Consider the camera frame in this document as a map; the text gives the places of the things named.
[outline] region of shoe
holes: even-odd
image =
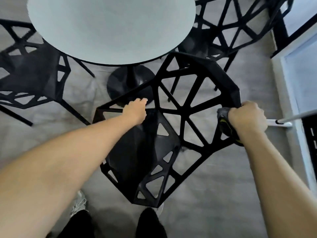
[[[159,208],[152,208],[156,215],[159,217],[161,215],[161,213],[163,212],[163,208],[164,208],[164,202],[161,204],[161,206]]]
[[[77,212],[81,210],[86,210],[87,200],[84,193],[80,190],[77,192],[77,197],[74,200],[74,206],[72,208],[72,212],[70,213],[70,217],[73,217]]]

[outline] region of black table pedestal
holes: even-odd
[[[111,100],[113,100],[154,77],[154,73],[142,65],[117,68],[108,79],[107,91]],[[118,103],[118,105],[123,107],[137,98],[147,98],[147,103],[149,104],[153,101],[152,88],[145,88],[133,96],[129,96],[123,103]]]

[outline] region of black plastic chair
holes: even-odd
[[[0,19],[0,25],[15,41],[12,46],[0,52],[0,68],[9,73],[0,79],[0,111],[32,126],[32,122],[2,105],[26,109],[55,101],[81,122],[89,125],[90,123],[84,117],[63,100],[64,85],[71,72],[67,55],[45,40],[43,44],[29,42],[28,40],[36,33],[31,23]],[[24,27],[30,30],[19,37],[13,27]],[[28,47],[35,50],[27,52]],[[16,50],[19,50],[21,54],[12,55],[12,52]],[[65,65],[59,64],[61,58]],[[77,59],[75,61],[94,77],[94,74],[81,61]],[[60,80],[58,72],[63,73]]]
[[[282,14],[282,17],[287,15],[292,8],[294,0],[266,0],[266,2],[259,6],[260,1],[255,0],[250,6],[249,10],[242,15],[240,4],[238,0],[226,0],[224,9],[220,16],[217,25],[210,23],[204,19],[204,14],[206,10],[206,5],[215,0],[197,0],[196,6],[200,6],[199,14],[196,14],[195,24],[185,40],[178,46],[180,52],[189,53],[195,56],[208,58],[211,60],[218,61],[222,58],[228,58],[227,63],[224,67],[224,71],[227,72],[231,63],[235,59],[238,51],[248,45],[251,45],[261,38],[264,37],[276,24],[276,15],[278,14],[281,6],[287,2],[288,8]],[[229,5],[233,3],[236,11],[237,21],[224,25],[224,20],[228,12]],[[273,9],[270,18],[267,20],[266,24],[262,30],[256,33],[248,26],[248,22],[257,17],[265,9]],[[223,31],[237,28],[236,33],[231,41],[227,43]],[[250,37],[250,40],[237,45],[237,38],[240,32],[245,32],[246,35]],[[174,94],[176,86],[178,84],[179,77],[176,77],[174,84],[171,89],[171,94]]]
[[[188,68],[180,68],[174,71],[167,71],[173,58],[178,62],[189,64]],[[196,74],[197,78],[189,91],[184,105],[178,104],[172,94],[163,85],[162,79]],[[211,79],[216,84],[221,94],[206,102],[191,107],[200,86],[205,78]],[[159,87],[171,99],[176,109],[162,108],[159,99]],[[122,109],[111,108],[112,105],[133,97],[139,91],[152,88],[155,108],[146,109],[147,117],[144,122],[130,129],[114,146],[106,158],[106,162],[101,164],[101,171],[109,180],[121,191],[121,193],[133,204],[159,207],[164,200],[209,156],[214,152],[223,149],[234,143],[233,139],[221,139],[221,132],[217,126],[212,143],[209,144],[198,128],[190,119],[190,115],[205,109],[221,104],[224,107],[240,107],[240,91],[227,74],[218,66],[215,61],[198,58],[189,54],[173,52],[167,56],[164,63],[154,79],[142,84],[138,88],[130,91],[107,104],[97,108],[93,123],[105,120],[104,112],[121,113]],[[179,115],[180,134],[178,135],[172,128],[166,114]],[[184,140],[185,122],[187,122],[196,133],[203,146],[196,145]],[[168,136],[157,135],[159,124],[162,124],[168,132]],[[180,150],[191,149],[201,154],[201,157],[187,170],[180,175],[173,168]],[[173,152],[170,160],[164,158]],[[151,175],[153,170],[161,167],[161,171]],[[146,187],[146,184],[164,177],[157,197],[155,197]],[[174,184],[165,190],[166,182],[172,177]]]

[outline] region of black pants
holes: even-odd
[[[94,238],[94,228],[89,213],[85,210],[79,211],[72,218],[58,238],[82,237]],[[136,238],[167,238],[164,227],[161,225],[155,211],[146,208],[138,222]]]

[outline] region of hand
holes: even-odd
[[[147,99],[137,98],[135,101],[130,101],[128,105],[123,108],[122,115],[127,117],[134,125],[141,124],[145,117],[145,105]]]
[[[232,108],[228,114],[229,122],[239,133],[264,132],[267,129],[267,121],[264,110],[251,101],[246,101],[241,108]]]

